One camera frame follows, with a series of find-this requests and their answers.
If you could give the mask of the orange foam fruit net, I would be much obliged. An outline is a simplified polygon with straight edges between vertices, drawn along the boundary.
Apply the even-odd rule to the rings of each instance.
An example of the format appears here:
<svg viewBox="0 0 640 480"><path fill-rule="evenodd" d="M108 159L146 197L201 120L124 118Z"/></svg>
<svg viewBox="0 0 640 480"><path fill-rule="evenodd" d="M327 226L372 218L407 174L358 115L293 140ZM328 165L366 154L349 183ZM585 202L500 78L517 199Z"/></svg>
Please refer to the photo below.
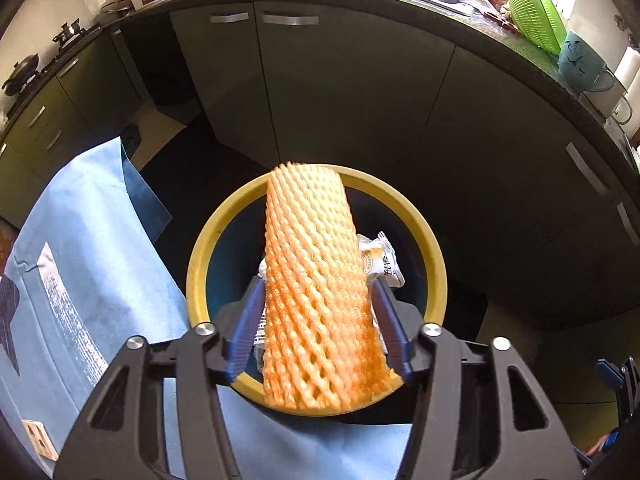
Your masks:
<svg viewBox="0 0 640 480"><path fill-rule="evenodd" d="M265 240L267 404L349 412L391 392L398 377L374 326L341 176L319 165L274 168Z"/></svg>

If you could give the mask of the snack wrapper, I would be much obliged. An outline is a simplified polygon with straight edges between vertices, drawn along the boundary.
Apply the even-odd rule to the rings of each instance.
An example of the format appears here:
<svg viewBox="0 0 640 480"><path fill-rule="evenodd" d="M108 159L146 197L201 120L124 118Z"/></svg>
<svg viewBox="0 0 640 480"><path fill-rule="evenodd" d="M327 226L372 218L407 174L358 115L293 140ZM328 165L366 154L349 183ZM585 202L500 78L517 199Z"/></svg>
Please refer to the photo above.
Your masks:
<svg viewBox="0 0 640 480"><path fill-rule="evenodd" d="M401 288L404 286L406 281L401 273L395 249L393 245L390 244L385 233L378 232L375 238L369 238L361 234L358 234L357 237L368 283L371 283L376 278L382 278L391 288ZM260 372L262 371L262 363L264 362L265 327L266 309L262 309L262 317L260 318L253 341L254 358Z"/></svg>

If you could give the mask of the beige cartoon cardboard box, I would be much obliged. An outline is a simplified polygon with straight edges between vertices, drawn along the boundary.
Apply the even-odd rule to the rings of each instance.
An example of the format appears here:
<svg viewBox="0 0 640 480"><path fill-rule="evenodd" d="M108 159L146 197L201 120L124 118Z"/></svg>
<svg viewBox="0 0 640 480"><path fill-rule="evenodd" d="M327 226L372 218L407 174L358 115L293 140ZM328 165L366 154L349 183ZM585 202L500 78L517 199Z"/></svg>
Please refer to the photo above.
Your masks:
<svg viewBox="0 0 640 480"><path fill-rule="evenodd" d="M58 451L43 423L38 422L38 420L23 419L22 424L36 453L51 462L56 462L58 460Z"/></svg>

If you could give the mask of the yellow rimmed blue trash bin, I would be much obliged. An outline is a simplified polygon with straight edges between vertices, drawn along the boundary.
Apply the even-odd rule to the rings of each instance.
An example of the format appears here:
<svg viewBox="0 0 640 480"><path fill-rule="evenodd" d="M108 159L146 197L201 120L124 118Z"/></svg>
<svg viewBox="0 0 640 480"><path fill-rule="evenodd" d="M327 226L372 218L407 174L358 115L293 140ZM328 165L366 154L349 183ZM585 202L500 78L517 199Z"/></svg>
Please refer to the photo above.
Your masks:
<svg viewBox="0 0 640 480"><path fill-rule="evenodd" d="M186 277L192 324L210 319L208 278L214 252L232 220L255 200L266 201L255 247L266 252L267 363L262 379L242 372L232 388L282 413L334 416L366 408L404 383L386 363L390 349L374 323L356 226L346 191L353 188L393 211L420 250L427 322L444 319L448 285L436 237L422 214L394 188L341 166L287 164L230 195L195 243Z"/></svg>

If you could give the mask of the blue printed tablecloth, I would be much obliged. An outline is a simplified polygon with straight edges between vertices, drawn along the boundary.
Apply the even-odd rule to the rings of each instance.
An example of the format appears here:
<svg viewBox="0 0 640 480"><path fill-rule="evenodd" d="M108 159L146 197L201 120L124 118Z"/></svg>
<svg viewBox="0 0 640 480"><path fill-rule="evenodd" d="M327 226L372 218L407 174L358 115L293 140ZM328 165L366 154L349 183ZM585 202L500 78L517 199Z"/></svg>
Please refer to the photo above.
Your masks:
<svg viewBox="0 0 640 480"><path fill-rule="evenodd" d="M50 474L26 422L62 448L92 388L127 338L174 339L186 300L154 243L164 205L119 140L76 156L50 181L1 279L1 474ZM391 479L410 428L266 412L229 388L220 404L247 479Z"/></svg>

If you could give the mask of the teal ceramic mug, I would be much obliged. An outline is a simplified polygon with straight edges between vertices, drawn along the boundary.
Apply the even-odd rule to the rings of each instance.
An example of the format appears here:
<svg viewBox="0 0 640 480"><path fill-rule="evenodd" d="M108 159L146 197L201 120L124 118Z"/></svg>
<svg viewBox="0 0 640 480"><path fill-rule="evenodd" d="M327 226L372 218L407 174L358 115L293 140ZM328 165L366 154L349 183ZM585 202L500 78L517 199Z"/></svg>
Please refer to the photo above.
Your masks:
<svg viewBox="0 0 640 480"><path fill-rule="evenodd" d="M561 47L559 73L578 93L605 92L615 84L615 76L604 59L586 40L570 30Z"/></svg>

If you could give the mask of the black wok with lid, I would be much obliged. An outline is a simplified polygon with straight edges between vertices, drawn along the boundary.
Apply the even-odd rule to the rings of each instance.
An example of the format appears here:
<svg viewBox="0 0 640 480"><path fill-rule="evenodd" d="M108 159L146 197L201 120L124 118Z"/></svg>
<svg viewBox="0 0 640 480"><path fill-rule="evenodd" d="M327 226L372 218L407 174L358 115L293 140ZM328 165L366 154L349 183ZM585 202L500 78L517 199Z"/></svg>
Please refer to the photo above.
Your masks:
<svg viewBox="0 0 640 480"><path fill-rule="evenodd" d="M1 89L6 96L19 94L29 78L35 75L39 64L39 54L30 54L21 62L14 65L14 70L9 78L2 84Z"/></svg>

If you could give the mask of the small steel pot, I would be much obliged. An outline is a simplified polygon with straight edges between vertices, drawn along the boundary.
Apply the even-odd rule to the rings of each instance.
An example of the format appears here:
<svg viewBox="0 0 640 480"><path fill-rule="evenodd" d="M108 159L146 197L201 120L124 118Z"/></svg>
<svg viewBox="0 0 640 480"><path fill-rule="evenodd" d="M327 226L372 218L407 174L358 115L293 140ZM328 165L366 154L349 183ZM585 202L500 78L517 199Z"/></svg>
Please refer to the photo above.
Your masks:
<svg viewBox="0 0 640 480"><path fill-rule="evenodd" d="M72 40L77 39L85 29L80 24L80 19L76 18L70 24L64 23L61 30L52 38L52 41L60 48L64 48Z"/></svg>

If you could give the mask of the green plastic colander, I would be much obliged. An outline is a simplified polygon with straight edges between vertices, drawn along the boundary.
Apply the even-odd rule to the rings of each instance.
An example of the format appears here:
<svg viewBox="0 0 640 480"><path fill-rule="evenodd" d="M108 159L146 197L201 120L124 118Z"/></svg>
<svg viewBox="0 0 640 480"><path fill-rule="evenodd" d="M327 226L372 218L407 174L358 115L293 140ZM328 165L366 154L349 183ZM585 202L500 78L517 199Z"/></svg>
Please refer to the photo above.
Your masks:
<svg viewBox="0 0 640 480"><path fill-rule="evenodd" d="M567 32L552 0L509 0L511 18L536 47L558 56Z"/></svg>

